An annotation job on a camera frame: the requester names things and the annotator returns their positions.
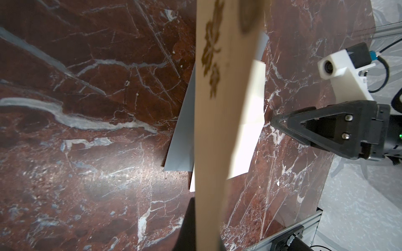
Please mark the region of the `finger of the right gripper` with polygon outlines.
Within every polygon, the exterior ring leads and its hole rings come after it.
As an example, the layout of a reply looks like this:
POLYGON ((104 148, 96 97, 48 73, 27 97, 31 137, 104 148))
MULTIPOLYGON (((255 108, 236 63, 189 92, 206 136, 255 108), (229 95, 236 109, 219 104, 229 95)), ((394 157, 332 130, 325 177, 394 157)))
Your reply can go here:
POLYGON ((276 115, 271 126, 299 143, 356 160, 383 158, 390 105, 356 100, 276 115))

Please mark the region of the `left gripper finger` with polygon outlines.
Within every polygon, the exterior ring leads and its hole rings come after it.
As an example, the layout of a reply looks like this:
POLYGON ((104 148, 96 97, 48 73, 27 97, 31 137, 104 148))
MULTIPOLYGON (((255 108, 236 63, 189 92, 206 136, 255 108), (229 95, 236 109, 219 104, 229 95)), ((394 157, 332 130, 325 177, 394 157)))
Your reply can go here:
POLYGON ((189 201, 178 240, 172 251, 196 251, 195 198, 189 201))

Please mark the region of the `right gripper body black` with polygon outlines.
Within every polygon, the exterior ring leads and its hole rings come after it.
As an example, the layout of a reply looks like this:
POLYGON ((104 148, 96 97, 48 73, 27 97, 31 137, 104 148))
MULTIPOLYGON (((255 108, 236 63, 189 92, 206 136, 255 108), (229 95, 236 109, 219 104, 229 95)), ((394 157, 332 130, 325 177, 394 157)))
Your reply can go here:
POLYGON ((390 159, 394 166, 402 163, 402 89, 390 104, 385 104, 387 130, 384 137, 382 155, 390 159))

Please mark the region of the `cream paper sheet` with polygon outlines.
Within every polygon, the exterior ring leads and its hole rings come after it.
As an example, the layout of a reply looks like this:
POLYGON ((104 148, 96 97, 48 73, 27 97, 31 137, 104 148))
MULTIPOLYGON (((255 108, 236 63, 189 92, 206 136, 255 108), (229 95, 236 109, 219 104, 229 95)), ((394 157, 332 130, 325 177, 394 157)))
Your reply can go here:
POLYGON ((232 163, 229 168, 228 179, 249 171, 256 144, 265 123, 263 110, 265 69, 266 64, 264 62, 253 61, 236 146, 231 156, 232 163))

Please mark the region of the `brown kraft envelope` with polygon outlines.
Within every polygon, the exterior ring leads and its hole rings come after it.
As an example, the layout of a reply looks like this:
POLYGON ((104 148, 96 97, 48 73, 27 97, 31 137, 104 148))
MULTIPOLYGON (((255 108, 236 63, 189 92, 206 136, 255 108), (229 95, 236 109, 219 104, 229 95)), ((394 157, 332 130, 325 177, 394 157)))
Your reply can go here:
POLYGON ((220 249, 226 180, 269 1, 198 1, 195 80, 196 248, 220 249))

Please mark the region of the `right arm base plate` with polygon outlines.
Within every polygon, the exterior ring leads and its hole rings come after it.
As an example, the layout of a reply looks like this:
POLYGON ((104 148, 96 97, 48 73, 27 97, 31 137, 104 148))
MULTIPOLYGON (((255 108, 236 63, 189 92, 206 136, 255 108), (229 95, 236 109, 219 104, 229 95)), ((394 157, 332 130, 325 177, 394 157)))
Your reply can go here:
POLYGON ((271 243, 270 251, 313 251, 302 241, 304 227, 299 225, 275 238, 271 243))

